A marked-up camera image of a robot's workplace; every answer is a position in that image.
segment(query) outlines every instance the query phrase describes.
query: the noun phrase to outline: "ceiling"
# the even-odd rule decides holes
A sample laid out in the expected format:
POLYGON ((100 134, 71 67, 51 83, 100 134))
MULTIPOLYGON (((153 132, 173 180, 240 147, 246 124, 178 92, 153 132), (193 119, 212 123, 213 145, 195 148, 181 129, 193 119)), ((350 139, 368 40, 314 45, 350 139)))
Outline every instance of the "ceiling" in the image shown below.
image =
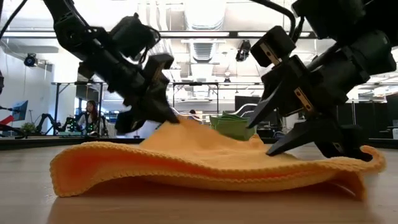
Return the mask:
MULTIPOLYGON (((5 2, 5 13, 2 16, 7 17, 20 3, 20 0, 6 0, 5 2)), ((80 14, 90 25, 103 26, 107 30, 112 29, 122 17, 133 15, 135 12, 140 14, 143 23, 158 30, 195 30, 195 26, 203 27, 205 22, 207 22, 208 27, 211 27, 211 23, 215 23, 216 19, 222 23, 217 30, 267 31, 276 25, 284 27, 285 30, 289 29, 287 18, 247 0, 74 0, 74 2, 80 14)), ((292 0, 276 0, 274 2, 290 9, 292 0)), ((52 30, 52 24, 51 14, 44 6, 43 1, 29 0, 13 20, 9 30, 52 30)), ((311 31, 311 27, 305 23, 303 31, 311 31)), ((47 60, 50 63, 60 48, 56 39, 9 39, 3 40, 3 44, 5 41, 7 47, 15 54, 25 55, 34 52, 40 59, 47 60)), ((256 41, 256 39, 250 39, 251 44, 256 41)), ((214 51, 211 55, 211 65, 197 64, 192 56, 195 54, 193 44, 187 44, 187 42, 190 42, 188 37, 186 39, 165 40, 159 44, 163 46, 159 46, 158 50, 153 51, 153 53, 157 53, 166 49, 174 56, 175 65, 180 70, 167 73, 167 76, 176 82, 197 80, 223 82, 226 74, 232 82, 261 82, 261 75, 267 72, 267 69, 260 67, 252 57, 244 62, 236 62, 235 55, 242 39, 217 39, 217 43, 210 48, 214 51)), ((306 63, 316 54, 324 52, 332 44, 332 40, 300 39, 294 53, 306 63)), ((390 83, 398 81, 396 77, 398 77, 398 74, 388 73, 373 77, 369 82, 382 82, 384 80, 390 83)), ((352 94, 358 95, 358 93, 370 92, 377 87, 369 88, 369 86, 366 86, 365 88, 359 86, 353 90, 352 94)), ((229 85, 221 88, 229 89, 220 90, 219 98, 222 100, 232 100, 235 94, 262 94, 261 85, 229 85)), ((172 98, 172 95, 173 91, 170 88, 168 91, 169 98, 172 98)), ((208 87, 186 87, 175 94, 176 100, 215 99, 215 97, 213 90, 208 87)), ((115 102, 120 100, 120 97, 107 93, 104 95, 104 99, 115 102)))

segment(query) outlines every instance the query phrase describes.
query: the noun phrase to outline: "table surface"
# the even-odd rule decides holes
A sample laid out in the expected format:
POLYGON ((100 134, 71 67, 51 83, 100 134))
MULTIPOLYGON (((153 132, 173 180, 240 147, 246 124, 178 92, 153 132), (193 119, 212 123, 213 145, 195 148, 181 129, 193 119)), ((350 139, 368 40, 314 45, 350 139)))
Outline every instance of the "table surface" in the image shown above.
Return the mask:
MULTIPOLYGON (((324 185, 268 194, 193 190, 124 179, 79 197, 57 198, 49 162, 65 147, 0 151, 0 223, 395 223, 398 151, 383 150, 385 172, 366 178, 369 200, 324 185)), ((293 154, 322 156, 312 146, 293 154)))

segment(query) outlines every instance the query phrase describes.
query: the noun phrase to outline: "yellow towel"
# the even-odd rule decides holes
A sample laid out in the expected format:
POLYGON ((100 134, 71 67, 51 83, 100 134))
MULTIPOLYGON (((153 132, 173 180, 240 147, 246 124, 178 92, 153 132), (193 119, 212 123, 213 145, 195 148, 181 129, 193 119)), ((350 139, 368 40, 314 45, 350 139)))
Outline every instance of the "yellow towel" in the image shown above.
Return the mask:
POLYGON ((72 146, 50 165, 58 196, 80 195, 121 177, 211 190, 270 192, 333 182, 364 199, 363 173, 379 172, 383 155, 364 146, 371 162, 346 157, 303 161, 290 154, 269 157, 258 136, 236 141, 196 121, 163 124, 139 146, 89 142, 72 146))

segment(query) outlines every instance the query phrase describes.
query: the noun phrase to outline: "security camera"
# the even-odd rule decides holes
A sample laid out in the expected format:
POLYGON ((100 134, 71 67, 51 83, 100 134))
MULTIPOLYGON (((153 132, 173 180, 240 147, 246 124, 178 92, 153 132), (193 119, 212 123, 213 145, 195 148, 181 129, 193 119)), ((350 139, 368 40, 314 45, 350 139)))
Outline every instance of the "security camera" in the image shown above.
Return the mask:
POLYGON ((27 57, 24 60, 24 65, 26 67, 34 68, 39 64, 39 60, 36 58, 36 54, 28 53, 27 57))
POLYGON ((243 40, 241 46, 238 49, 238 53, 236 54, 236 61, 243 62, 249 57, 251 44, 249 40, 243 40))

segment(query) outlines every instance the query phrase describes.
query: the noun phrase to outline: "white wall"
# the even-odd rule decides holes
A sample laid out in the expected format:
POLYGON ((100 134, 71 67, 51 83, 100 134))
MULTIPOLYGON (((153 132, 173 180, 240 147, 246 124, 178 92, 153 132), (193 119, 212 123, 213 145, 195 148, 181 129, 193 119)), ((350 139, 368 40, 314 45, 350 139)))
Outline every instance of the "white wall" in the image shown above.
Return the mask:
MULTIPOLYGON (((13 122, 13 127, 20 127, 26 122, 31 122, 32 110, 33 122, 42 113, 48 113, 50 100, 50 82, 52 73, 42 68, 27 68, 21 59, 5 54, 0 50, 0 70, 4 76, 4 89, 0 95, 0 105, 12 107, 18 101, 28 100, 25 121, 13 122)), ((9 116, 9 111, 0 111, 0 120, 9 116)), ((47 123, 43 125, 43 131, 47 129, 47 123)))

